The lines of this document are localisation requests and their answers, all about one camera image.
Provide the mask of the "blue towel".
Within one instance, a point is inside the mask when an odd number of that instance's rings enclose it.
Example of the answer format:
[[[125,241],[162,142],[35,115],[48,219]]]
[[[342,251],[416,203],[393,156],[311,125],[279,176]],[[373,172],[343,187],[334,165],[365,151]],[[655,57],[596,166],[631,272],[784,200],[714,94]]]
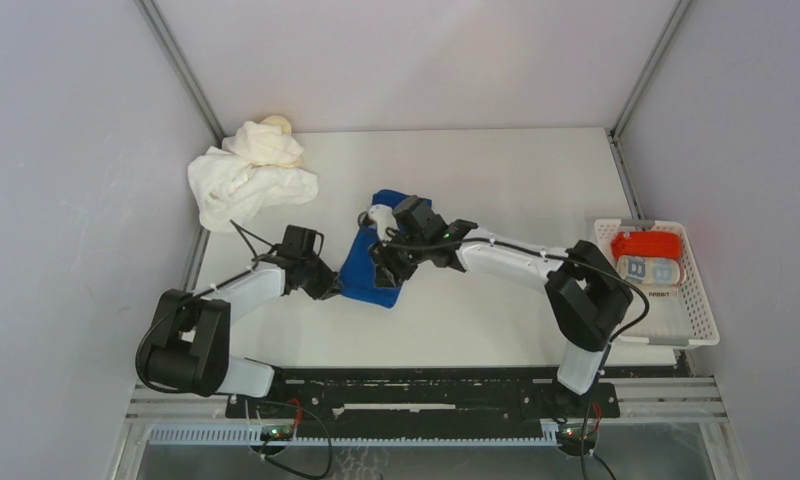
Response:
[[[398,300],[401,288],[379,287],[375,283],[376,265],[369,250],[376,243],[377,234],[373,228],[364,226],[366,216],[367,212],[363,211],[357,217],[359,230],[339,273],[341,295],[391,309]]]

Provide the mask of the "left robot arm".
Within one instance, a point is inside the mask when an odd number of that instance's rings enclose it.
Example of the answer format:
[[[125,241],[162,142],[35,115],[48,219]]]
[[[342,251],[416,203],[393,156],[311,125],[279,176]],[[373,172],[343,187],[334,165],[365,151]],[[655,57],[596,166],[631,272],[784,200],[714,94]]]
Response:
[[[232,325],[296,290],[314,300],[340,293],[340,281],[316,253],[262,254],[242,272],[195,292],[170,289],[137,347],[135,370],[147,388],[165,394],[248,396],[266,417],[287,407],[275,368],[231,353]]]

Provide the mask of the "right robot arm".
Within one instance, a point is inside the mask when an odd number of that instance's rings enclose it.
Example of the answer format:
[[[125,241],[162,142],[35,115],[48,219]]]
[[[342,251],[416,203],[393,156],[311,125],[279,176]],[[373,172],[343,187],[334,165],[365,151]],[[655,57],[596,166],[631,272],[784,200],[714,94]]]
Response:
[[[450,228],[430,241],[398,233],[376,241],[368,253],[380,286],[399,287],[419,264],[430,262],[438,268],[494,276],[545,295],[566,340],[553,391],[555,406],[565,415],[578,416],[592,405],[592,387],[634,297],[631,285],[595,244],[580,240],[570,248],[553,248],[484,228]]]

